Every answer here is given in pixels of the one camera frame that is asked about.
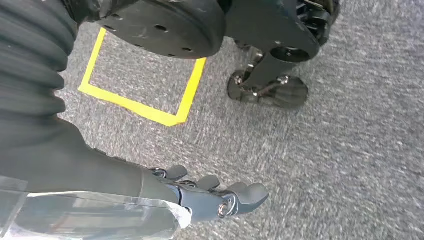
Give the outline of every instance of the yellow tape square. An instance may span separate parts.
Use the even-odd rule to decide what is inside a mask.
[[[193,72],[191,73],[191,77],[188,80],[182,101],[179,105],[178,112],[176,115],[173,115],[90,84],[90,78],[96,65],[97,57],[99,56],[100,48],[102,47],[105,35],[106,30],[101,28],[91,53],[90,60],[88,61],[84,77],[82,78],[82,83],[78,90],[97,99],[119,105],[146,119],[155,121],[168,127],[186,122],[187,118],[189,117],[190,108],[192,107],[193,99],[195,98],[200,79],[202,78],[206,58],[196,60]]]

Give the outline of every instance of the transparent plastic cover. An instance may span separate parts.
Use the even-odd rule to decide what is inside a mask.
[[[0,176],[0,239],[166,240],[186,228],[184,207],[155,199],[98,192],[26,192]]]

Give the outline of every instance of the black plastic part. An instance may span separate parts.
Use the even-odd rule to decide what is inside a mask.
[[[132,45],[180,59],[216,54],[225,33],[217,0],[140,0],[98,23]]]
[[[89,148],[57,117],[55,90],[78,25],[60,0],[0,1],[0,175],[28,182],[29,192],[89,191],[177,202],[139,165]]]

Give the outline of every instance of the gray carpet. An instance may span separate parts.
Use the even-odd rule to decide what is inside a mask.
[[[268,187],[253,214],[195,224],[178,239],[423,240],[423,13],[420,0],[343,1],[329,43],[293,73],[310,87],[295,111],[227,97],[245,53],[226,39],[207,60],[188,121],[175,127],[77,91],[99,30],[85,24],[63,73],[62,116],[112,156]],[[175,113],[193,63],[108,34],[91,81]]]

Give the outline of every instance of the bolt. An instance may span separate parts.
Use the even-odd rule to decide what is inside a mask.
[[[277,81],[279,81],[282,85],[287,84],[289,82],[289,76],[279,77]]]
[[[224,201],[218,207],[218,216],[220,218],[225,218],[228,214],[228,211],[229,211],[228,204],[226,201]]]

